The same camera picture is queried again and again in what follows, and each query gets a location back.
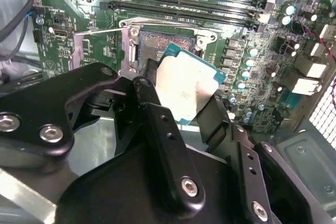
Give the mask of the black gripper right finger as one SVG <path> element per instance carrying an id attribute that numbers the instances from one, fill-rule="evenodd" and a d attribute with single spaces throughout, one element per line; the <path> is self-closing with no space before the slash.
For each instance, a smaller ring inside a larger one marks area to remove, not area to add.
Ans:
<path id="1" fill-rule="evenodd" d="M 315 198 L 280 154 L 253 145 L 214 94 L 197 115 L 202 141 L 233 170 L 230 191 L 247 223 L 314 223 Z"/>

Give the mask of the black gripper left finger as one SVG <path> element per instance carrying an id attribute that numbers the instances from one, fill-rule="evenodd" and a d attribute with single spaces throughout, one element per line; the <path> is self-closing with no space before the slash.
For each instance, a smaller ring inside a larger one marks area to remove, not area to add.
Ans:
<path id="1" fill-rule="evenodd" d="M 197 213 L 205 191 L 171 111 L 155 90 L 158 63 L 125 79 L 102 63 L 77 68 L 1 97 L 1 165 L 39 172 L 61 167 L 74 133 L 99 117 L 93 108 L 107 90 L 117 124 L 120 155 L 145 144 L 176 213 Z"/>

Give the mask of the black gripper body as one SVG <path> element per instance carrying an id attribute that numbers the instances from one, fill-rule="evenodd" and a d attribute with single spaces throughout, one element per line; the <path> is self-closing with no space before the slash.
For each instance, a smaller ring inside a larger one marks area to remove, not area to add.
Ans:
<path id="1" fill-rule="evenodd" d="M 56 223 L 246 223 L 229 188 L 227 164 L 202 152 L 188 153 L 206 192 L 203 209 L 182 219 L 166 203 L 166 188 L 149 148 L 138 145 L 76 179 L 63 193 Z"/>

